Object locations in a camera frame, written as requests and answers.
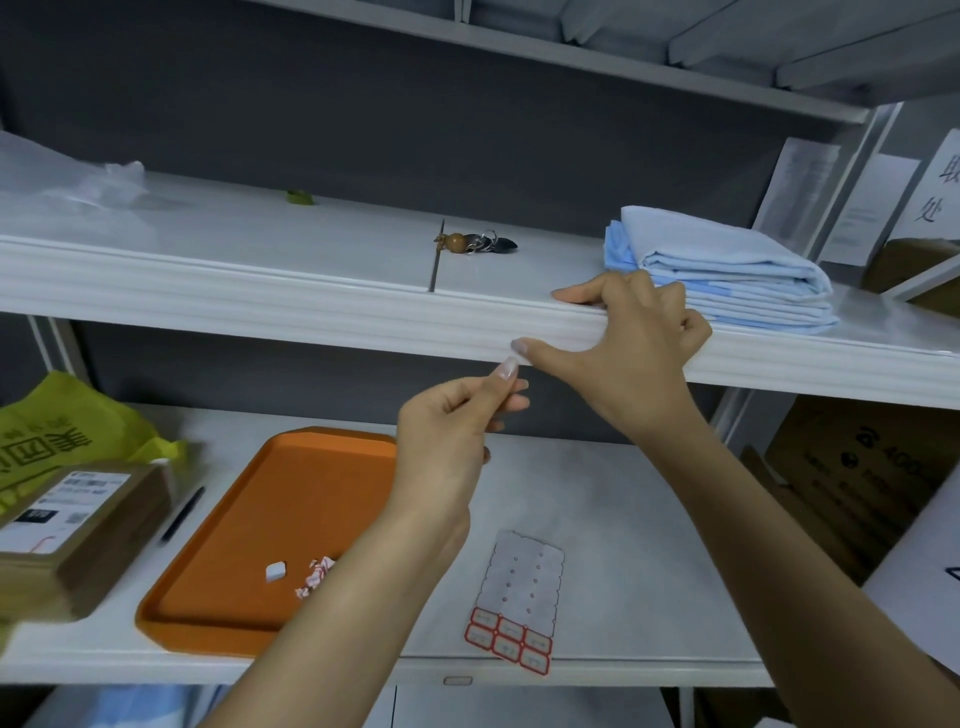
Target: orange tray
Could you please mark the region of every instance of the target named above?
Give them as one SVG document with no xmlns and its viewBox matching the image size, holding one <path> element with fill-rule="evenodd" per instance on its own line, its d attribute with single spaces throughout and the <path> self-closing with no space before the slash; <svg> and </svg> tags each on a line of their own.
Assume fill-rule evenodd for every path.
<svg viewBox="0 0 960 728">
<path fill-rule="evenodd" d="M 395 464 L 386 435 L 272 437 L 140 602 L 136 626 L 176 652 L 255 657 L 302 604 L 310 562 L 339 559 L 380 514 Z M 276 561 L 286 576 L 268 584 Z"/>
</svg>

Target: black pen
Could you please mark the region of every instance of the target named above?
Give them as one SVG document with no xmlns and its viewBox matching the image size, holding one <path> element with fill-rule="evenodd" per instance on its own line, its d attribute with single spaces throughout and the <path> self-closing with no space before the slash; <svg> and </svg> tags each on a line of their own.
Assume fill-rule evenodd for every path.
<svg viewBox="0 0 960 728">
<path fill-rule="evenodd" d="M 180 512 L 177 513 L 177 517 L 174 518 L 174 522 L 163 532 L 163 535 L 160 536 L 160 546 L 166 544 L 170 539 L 174 537 L 174 534 L 180 529 L 183 525 L 183 522 L 186 520 L 186 517 L 190 515 L 190 511 L 194 509 L 194 506 L 197 505 L 197 501 L 200 500 L 200 496 L 204 494 L 206 488 L 201 486 L 197 491 L 190 497 L 186 504 L 180 509 Z"/>
</svg>

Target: yellow bag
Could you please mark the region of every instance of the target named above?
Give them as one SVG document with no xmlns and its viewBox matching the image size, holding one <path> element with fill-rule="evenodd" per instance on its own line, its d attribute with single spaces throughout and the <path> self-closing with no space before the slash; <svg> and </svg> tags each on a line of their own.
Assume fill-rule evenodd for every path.
<svg viewBox="0 0 960 728">
<path fill-rule="evenodd" d="M 95 460 L 183 463 L 186 444 L 160 438 L 125 404 L 64 372 L 51 372 L 25 398 L 0 408 L 0 513 L 64 465 Z"/>
</svg>

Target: plastic bag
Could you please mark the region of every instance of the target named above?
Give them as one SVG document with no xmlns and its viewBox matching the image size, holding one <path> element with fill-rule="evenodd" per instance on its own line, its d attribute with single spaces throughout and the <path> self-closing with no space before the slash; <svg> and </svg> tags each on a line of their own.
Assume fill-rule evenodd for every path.
<svg viewBox="0 0 960 728">
<path fill-rule="evenodd" d="M 95 460 L 185 462 L 171 443 L 127 405 L 64 372 L 51 372 L 20 401 L 0 408 L 0 513 L 64 465 Z"/>
<path fill-rule="evenodd" d="M 146 191 L 138 161 L 97 166 L 0 132 L 0 192 L 124 209 Z"/>
</svg>

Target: blue item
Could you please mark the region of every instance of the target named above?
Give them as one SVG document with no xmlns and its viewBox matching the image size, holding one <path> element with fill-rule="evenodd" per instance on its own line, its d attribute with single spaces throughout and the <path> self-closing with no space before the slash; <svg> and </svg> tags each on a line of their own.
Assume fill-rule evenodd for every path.
<svg viewBox="0 0 960 728">
<path fill-rule="evenodd" d="M 655 285 L 682 281 L 687 305 L 710 321 L 794 333 L 839 321 L 827 274 L 761 232 L 652 207 L 621 214 L 607 227 L 606 267 L 642 268 Z"/>
<path fill-rule="evenodd" d="M 100 688 L 88 728 L 182 728 L 188 685 L 110 685 Z"/>
</svg>

